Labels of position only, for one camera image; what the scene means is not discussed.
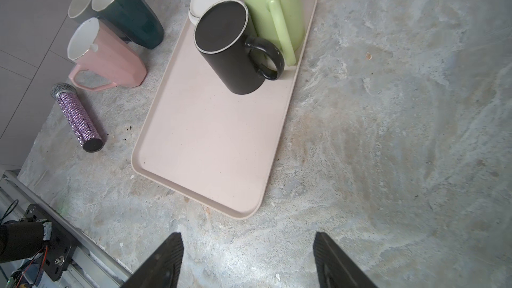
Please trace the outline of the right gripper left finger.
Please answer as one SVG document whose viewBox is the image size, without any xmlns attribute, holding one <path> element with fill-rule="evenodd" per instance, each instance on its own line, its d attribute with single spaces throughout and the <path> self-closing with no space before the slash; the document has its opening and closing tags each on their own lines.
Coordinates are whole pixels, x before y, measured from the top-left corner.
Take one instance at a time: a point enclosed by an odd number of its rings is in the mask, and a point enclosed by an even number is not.
<svg viewBox="0 0 512 288">
<path fill-rule="evenodd" d="M 181 233 L 172 233 L 122 287 L 177 287 L 183 253 Z"/>
</svg>

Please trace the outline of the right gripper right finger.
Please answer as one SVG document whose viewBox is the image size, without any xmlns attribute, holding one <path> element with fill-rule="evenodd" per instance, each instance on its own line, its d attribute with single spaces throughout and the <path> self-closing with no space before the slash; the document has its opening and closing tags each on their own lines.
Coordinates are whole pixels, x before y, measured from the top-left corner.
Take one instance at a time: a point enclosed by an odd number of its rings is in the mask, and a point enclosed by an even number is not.
<svg viewBox="0 0 512 288">
<path fill-rule="evenodd" d="M 377 287 L 325 232 L 316 233 L 313 255 L 321 288 Z"/>
</svg>

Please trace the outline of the pink mug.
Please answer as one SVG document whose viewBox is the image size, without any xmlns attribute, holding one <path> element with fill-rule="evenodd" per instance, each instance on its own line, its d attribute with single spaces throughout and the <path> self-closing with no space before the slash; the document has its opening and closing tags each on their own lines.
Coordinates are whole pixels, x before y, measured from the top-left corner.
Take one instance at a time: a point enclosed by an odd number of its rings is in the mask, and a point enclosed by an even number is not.
<svg viewBox="0 0 512 288">
<path fill-rule="evenodd" d="M 75 62 L 69 79 L 74 86 L 86 91 L 138 87 L 147 76 L 138 54 L 96 17 L 84 21 L 76 29 L 69 41 L 67 56 Z M 81 85 L 75 79 L 82 71 L 92 71 L 110 83 L 98 87 Z"/>
</svg>

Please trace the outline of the grey mug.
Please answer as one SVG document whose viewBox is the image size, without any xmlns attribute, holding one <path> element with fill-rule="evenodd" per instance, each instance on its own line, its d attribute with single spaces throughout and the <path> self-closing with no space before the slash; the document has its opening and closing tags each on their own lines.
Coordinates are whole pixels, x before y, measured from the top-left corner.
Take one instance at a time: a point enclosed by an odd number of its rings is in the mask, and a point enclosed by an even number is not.
<svg viewBox="0 0 512 288">
<path fill-rule="evenodd" d="M 72 0 L 67 12 L 68 17 L 78 24 L 98 17 L 98 13 L 92 9 L 91 3 L 92 0 Z"/>
</svg>

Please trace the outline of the dark green mug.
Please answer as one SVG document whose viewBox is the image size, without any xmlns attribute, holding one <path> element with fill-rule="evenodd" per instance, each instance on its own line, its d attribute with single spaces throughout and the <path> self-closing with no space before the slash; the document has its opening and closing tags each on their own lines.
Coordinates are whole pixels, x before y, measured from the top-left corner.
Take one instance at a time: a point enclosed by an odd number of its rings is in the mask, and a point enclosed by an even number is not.
<svg viewBox="0 0 512 288">
<path fill-rule="evenodd" d="M 91 6 L 137 45 L 154 49 L 164 39 L 163 26 L 145 0 L 92 0 Z"/>
</svg>

